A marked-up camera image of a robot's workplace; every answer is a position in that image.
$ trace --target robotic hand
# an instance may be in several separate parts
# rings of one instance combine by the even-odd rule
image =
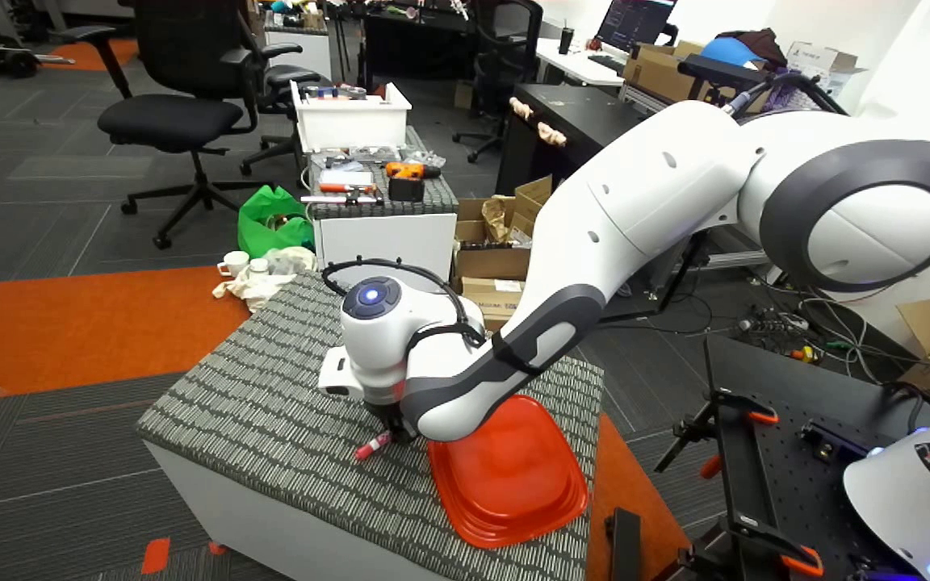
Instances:
[[[350,290],[343,340],[365,404],[406,435],[462,438],[565,356],[647,260],[697,230],[747,230],[795,282],[868,290],[930,265],[930,130],[789,112],[741,124],[676,102],[579,168],[532,230],[528,290],[488,343],[405,276]]]

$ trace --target carpet floor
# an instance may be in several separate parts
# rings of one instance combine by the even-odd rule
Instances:
[[[136,37],[111,37],[111,48],[117,55],[117,64],[130,64],[139,58]],[[60,48],[51,48],[51,55],[64,58],[64,64],[42,64],[42,66],[51,66],[51,70],[108,70],[103,58],[87,43],[60,44]]]
[[[242,320],[212,268],[0,284],[0,393],[179,373]]]

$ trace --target black office chair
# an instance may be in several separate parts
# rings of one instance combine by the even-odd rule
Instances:
[[[327,83],[327,77],[310,70],[310,66],[299,66],[299,64],[269,66],[265,94],[259,101],[259,110],[261,112],[283,112],[291,118],[291,131],[287,136],[261,136],[259,151],[242,159],[242,164],[238,164],[242,175],[253,175],[253,164],[259,164],[265,159],[279,159],[279,154],[291,154],[293,160],[305,159],[302,136],[299,136],[299,110],[293,110],[293,96],[291,96],[291,80],[299,80],[299,83]]]
[[[259,87],[269,58],[281,50],[302,50],[283,44],[261,50],[253,35],[253,16],[246,0],[136,0],[136,37],[149,77],[179,94],[139,94],[133,96],[125,73],[111,50],[111,35],[117,28],[87,25],[70,28],[75,37],[92,43],[103,58],[121,102],[100,112],[100,130],[121,144],[153,144],[160,151],[188,151],[193,159],[193,185],[160,187],[130,192],[121,207],[136,214],[139,199],[149,197],[186,197],[181,207],[156,231],[156,245],[172,245],[172,230],[204,203],[223,203],[237,211],[223,189],[250,189],[257,185],[219,185],[208,181],[200,151],[219,136],[253,131],[259,124]]]
[[[475,164],[484,151],[502,149],[512,90],[538,77],[544,5],[538,0],[479,0],[470,19],[479,37],[472,110],[494,117],[494,131],[455,131],[452,142],[482,140],[470,151],[470,164]]]

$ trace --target green object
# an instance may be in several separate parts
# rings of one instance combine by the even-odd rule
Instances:
[[[315,227],[293,192],[265,185],[238,207],[238,249],[261,259],[287,245],[315,249]]]

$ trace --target desk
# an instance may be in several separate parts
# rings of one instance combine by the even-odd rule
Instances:
[[[812,458],[797,430],[815,420],[852,435],[864,446],[888,446],[907,435],[917,401],[896,401],[875,384],[797,363],[729,340],[708,340],[711,381],[741,389],[781,414],[780,430],[753,430],[736,411],[720,414],[720,454],[728,507],[772,521],[792,540],[815,546],[826,560],[826,577],[852,574],[852,556],[897,565],[860,521],[836,483],[840,468]],[[785,581],[776,556],[753,543],[736,543],[743,581]]]
[[[606,90],[572,83],[519,83],[513,96],[531,102],[544,123],[565,131],[569,142],[565,149],[544,144],[531,123],[506,117],[499,189],[513,189],[544,175],[554,175],[560,185],[654,112]]]
[[[565,77],[579,80],[579,83],[592,83],[592,87],[623,87],[623,77],[598,62],[592,62],[588,55],[593,50],[569,50],[560,55],[560,37],[541,37],[538,43],[538,58],[547,66],[560,66]]]
[[[365,13],[361,77],[472,77],[475,35],[455,13]]]
[[[592,515],[528,546],[470,548],[446,527],[424,446],[394,446],[355,464],[351,449],[371,438],[378,424],[361,404],[315,388],[323,353],[339,343],[337,328],[339,296],[317,276],[302,276],[139,420],[139,435],[218,543],[299,581],[583,581],[588,540],[592,559],[604,559],[604,527]],[[598,464],[606,449],[628,452],[615,430],[598,430],[606,424],[601,388],[601,369],[560,357],[531,393],[560,420],[586,476],[598,476],[593,490],[610,490],[606,499],[647,519],[647,548],[660,546],[651,565],[666,565],[662,556],[685,543],[676,519],[662,503],[623,499],[619,490],[647,481]]]

